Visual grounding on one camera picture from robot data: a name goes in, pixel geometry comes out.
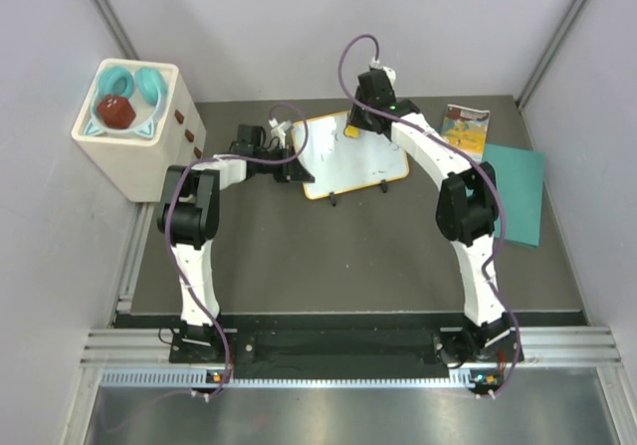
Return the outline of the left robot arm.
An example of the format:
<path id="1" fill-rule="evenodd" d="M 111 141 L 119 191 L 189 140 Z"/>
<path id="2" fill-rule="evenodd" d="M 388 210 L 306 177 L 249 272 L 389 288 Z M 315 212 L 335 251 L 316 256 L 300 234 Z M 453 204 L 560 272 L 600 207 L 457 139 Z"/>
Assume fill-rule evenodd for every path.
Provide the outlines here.
<path id="1" fill-rule="evenodd" d="M 265 130 L 241 125 L 227 153 L 197 159 L 190 166 L 166 171 L 157 227 L 177 269 L 182 311 L 173 334 L 172 363 L 228 361 L 230 346 L 219 324 L 220 305 L 213 286 L 211 253 L 220 223 L 220 193 L 255 175 L 278 182 L 312 182 L 301 165 L 300 150 L 292 145 L 293 125 L 271 122 L 272 141 L 264 145 Z"/>

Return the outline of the yellow-framed whiteboard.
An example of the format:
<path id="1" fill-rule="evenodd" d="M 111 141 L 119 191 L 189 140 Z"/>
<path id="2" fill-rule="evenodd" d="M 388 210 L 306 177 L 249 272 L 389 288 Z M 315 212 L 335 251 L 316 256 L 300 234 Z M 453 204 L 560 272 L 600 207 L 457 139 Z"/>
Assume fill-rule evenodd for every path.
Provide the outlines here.
<path id="1" fill-rule="evenodd" d="M 299 162 L 314 177 L 303 184 L 309 200 L 403 179 L 410 168 L 406 152 L 385 136 L 361 130 L 345 134 L 348 113 L 339 111 L 297 121 L 291 130 Z"/>

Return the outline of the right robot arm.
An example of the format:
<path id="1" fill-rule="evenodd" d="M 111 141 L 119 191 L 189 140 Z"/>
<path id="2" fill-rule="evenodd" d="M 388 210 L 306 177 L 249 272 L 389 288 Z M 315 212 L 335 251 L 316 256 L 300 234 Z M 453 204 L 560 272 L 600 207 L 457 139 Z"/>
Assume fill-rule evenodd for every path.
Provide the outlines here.
<path id="1" fill-rule="evenodd" d="M 394 92 L 395 73 L 374 61 L 358 76 L 348 122 L 386 136 L 432 179 L 438 190 L 435 220 L 457 257 L 464 288 L 465 324 L 456 337 L 441 340 L 440 351 L 458 367 L 469 359 L 485 361 L 510 333 L 506 308 L 498 295 L 494 265 L 495 229 L 501 207 L 496 174 L 451 146 L 409 100 Z"/>

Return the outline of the yellow whiteboard eraser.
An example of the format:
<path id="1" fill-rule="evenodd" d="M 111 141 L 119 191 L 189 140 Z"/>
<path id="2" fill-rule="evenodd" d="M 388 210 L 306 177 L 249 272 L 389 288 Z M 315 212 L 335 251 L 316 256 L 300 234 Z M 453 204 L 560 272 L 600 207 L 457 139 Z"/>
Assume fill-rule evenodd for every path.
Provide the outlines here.
<path id="1" fill-rule="evenodd" d="M 348 138 L 358 138 L 359 129 L 353 125 L 347 125 L 343 131 L 343 134 Z"/>

